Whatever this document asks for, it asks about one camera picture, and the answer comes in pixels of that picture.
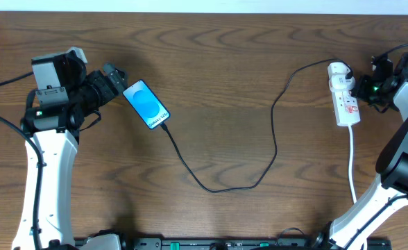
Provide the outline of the blue smartphone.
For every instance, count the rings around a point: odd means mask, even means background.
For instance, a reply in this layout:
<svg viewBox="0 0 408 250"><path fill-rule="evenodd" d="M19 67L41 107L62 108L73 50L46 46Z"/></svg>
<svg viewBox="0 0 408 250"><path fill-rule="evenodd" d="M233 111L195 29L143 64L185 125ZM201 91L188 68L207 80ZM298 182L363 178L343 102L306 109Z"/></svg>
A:
<svg viewBox="0 0 408 250"><path fill-rule="evenodd" d="M170 118L170 112L143 80L123 91L124 97L151 130Z"/></svg>

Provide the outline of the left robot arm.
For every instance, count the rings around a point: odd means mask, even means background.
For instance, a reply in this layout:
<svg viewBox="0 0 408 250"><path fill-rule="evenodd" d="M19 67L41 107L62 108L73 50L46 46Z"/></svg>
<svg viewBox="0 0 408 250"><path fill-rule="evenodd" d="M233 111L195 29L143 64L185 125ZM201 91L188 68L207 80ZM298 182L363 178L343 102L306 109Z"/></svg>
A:
<svg viewBox="0 0 408 250"><path fill-rule="evenodd" d="M20 121L27 152L21 221L13 249L74 249L71 178L83 122L128 86L127 73L112 63L91 73L82 49L34 57L37 87Z"/></svg>

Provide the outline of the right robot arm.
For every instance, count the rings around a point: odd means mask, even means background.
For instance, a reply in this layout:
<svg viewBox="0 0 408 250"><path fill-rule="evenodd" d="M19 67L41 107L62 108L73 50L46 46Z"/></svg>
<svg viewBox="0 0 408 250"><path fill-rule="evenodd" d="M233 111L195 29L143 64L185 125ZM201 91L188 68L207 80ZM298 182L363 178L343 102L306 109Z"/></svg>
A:
<svg viewBox="0 0 408 250"><path fill-rule="evenodd" d="M328 66L338 126L351 128L359 121L357 101L379 113L398 111L401 127L389 140L375 164L376 177L352 207L330 222L312 243L313 249L363 249L367 238L399 209L408 206L408 52L393 64L383 53L371 62L373 73L354 79L344 62Z"/></svg>

